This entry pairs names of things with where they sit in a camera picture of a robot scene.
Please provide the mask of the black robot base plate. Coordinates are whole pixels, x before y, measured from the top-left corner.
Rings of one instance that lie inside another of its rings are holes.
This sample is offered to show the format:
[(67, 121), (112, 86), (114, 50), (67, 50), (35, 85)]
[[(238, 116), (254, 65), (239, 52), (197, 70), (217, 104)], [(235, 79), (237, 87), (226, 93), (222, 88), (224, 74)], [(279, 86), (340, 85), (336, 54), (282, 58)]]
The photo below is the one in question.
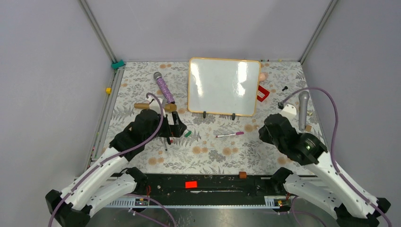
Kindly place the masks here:
[[(290, 193), (270, 175), (248, 175), (239, 179), (236, 175), (201, 174), (147, 174), (133, 191), (133, 194), (155, 198), (188, 197), (196, 195), (235, 195), (239, 197), (277, 196), (288, 199)], [(198, 187), (185, 189), (186, 181), (197, 181)]]

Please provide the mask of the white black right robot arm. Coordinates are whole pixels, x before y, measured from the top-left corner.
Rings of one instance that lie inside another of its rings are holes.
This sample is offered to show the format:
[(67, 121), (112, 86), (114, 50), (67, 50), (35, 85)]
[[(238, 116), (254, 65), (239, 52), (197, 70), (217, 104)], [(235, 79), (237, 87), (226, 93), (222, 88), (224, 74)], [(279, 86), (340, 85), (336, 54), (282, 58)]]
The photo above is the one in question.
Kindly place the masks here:
[(386, 198), (373, 196), (352, 179), (346, 183), (347, 174), (332, 160), (326, 146), (310, 133), (298, 133), (281, 114), (271, 114), (264, 120), (259, 138), (313, 172), (329, 188), (322, 189), (281, 167), (271, 177), (274, 193), (288, 192), (307, 200), (330, 214), (341, 227), (376, 227), (378, 217), (390, 208)]

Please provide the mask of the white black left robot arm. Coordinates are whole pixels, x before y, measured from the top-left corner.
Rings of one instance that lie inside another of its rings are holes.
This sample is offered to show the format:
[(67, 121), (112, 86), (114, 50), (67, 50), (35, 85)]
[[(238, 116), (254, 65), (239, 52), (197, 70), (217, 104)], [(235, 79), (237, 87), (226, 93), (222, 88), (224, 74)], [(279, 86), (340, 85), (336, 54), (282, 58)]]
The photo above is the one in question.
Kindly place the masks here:
[(56, 220), (63, 227), (84, 227), (103, 207), (133, 192), (149, 190), (148, 177), (127, 165), (153, 138), (179, 138), (187, 130), (176, 111), (173, 124), (154, 110), (142, 110), (110, 142), (103, 155), (78, 179), (61, 191), (50, 190), (45, 200), (51, 214), (48, 225)]

